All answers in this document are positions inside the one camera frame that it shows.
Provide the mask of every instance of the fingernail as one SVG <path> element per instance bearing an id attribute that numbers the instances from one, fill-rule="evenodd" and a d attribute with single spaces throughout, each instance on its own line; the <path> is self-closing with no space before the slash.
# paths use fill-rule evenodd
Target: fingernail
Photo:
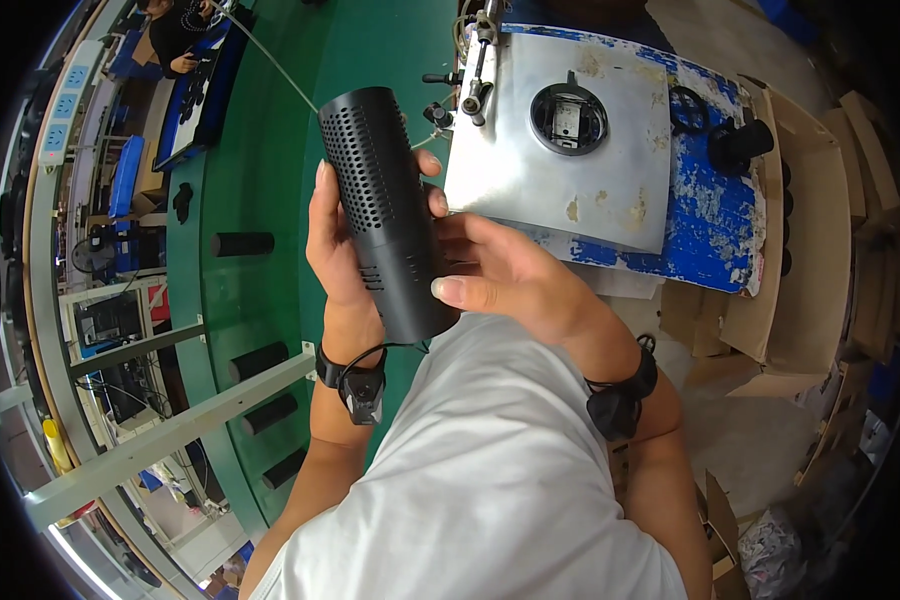
<path id="1" fill-rule="evenodd" d="M 464 301 L 464 281 L 458 277 L 437 277 L 430 284 L 430 293 L 448 305 Z"/>
<path id="2" fill-rule="evenodd" d="M 324 168 L 326 167 L 326 164 L 326 160 L 321 158 L 320 163 L 316 165 L 316 184 L 313 189 L 321 188 L 321 184 L 324 182 Z"/>

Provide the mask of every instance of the electrical outlet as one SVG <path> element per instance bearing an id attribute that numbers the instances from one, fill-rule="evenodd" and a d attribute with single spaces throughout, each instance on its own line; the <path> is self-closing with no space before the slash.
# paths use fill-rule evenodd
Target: electrical outlet
<path id="1" fill-rule="evenodd" d="M 45 152 L 63 150 L 63 142 L 67 139 L 66 125 L 50 125 L 47 127 L 47 137 L 43 142 Z"/>
<path id="2" fill-rule="evenodd" d="M 74 115 L 74 109 L 77 107 L 77 94 L 60 94 L 56 99 L 56 105 L 53 107 L 54 119 L 69 119 Z"/>
<path id="3" fill-rule="evenodd" d="M 79 90 L 84 85 L 84 80 L 87 78 L 87 71 L 89 70 L 85 66 L 70 67 L 70 72 L 67 73 L 67 78 L 63 81 L 63 88 L 65 90 Z"/>

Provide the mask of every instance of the plastic bag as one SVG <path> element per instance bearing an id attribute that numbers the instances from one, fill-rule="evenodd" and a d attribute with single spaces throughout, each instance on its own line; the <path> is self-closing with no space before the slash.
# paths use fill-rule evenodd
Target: plastic bag
<path id="1" fill-rule="evenodd" d="M 740 538 L 740 566 L 750 597 L 780 598 L 804 579 L 801 540 L 780 507 L 770 507 Z"/>

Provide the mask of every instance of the finger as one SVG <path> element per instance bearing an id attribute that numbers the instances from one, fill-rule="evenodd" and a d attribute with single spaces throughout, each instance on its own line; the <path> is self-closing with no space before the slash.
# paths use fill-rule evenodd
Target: finger
<path id="1" fill-rule="evenodd" d="M 443 255 L 448 260 L 457 260 L 459 262 L 480 262 L 481 251 L 480 245 L 474 244 L 470 240 L 456 238 L 452 240 L 440 241 L 440 248 Z"/>
<path id="2" fill-rule="evenodd" d="M 338 203 L 336 205 L 336 239 L 341 239 L 341 236 L 347 231 L 347 214 L 344 212 L 344 205 L 342 203 Z"/>
<path id="3" fill-rule="evenodd" d="M 519 284 L 493 281 L 486 277 L 455 274 L 434 279 L 430 291 L 444 305 L 515 317 L 528 308 L 528 298 L 520 293 L 520 287 Z"/>
<path id="4" fill-rule="evenodd" d="M 444 170 L 444 164 L 439 158 L 434 156 L 432 151 L 420 148 L 414 150 L 413 154 L 416 156 L 416 164 L 419 165 L 420 173 L 423 175 L 436 177 Z"/>
<path id="5" fill-rule="evenodd" d="M 457 262 L 447 268 L 447 275 L 462 275 L 468 277 L 481 278 L 484 276 L 484 269 L 480 263 L 476 262 Z"/>
<path id="6" fill-rule="evenodd" d="M 481 217 L 472 212 L 458 212 L 436 221 L 436 236 L 441 240 L 466 238 L 487 246 L 523 236 L 516 229 Z"/>
<path id="7" fill-rule="evenodd" d="M 316 167 L 313 195 L 310 197 L 310 233 L 308 245 L 319 246 L 336 243 L 340 214 L 340 189 L 333 165 L 321 160 Z"/>
<path id="8" fill-rule="evenodd" d="M 450 214 L 450 206 L 447 205 L 447 196 L 444 194 L 444 190 L 432 183 L 424 183 L 423 189 L 427 190 L 427 206 L 430 208 L 433 218 L 440 219 Z"/>

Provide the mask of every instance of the power strip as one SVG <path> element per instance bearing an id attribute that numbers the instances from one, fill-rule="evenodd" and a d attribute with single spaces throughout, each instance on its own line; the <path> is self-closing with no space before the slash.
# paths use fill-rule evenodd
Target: power strip
<path id="1" fill-rule="evenodd" d="M 47 104 L 47 127 L 37 146 L 40 149 L 37 164 L 41 167 L 60 166 L 66 159 L 74 117 L 84 92 L 96 79 L 97 65 L 103 53 L 104 42 L 96 40 L 84 40 L 76 48 L 60 88 Z"/>

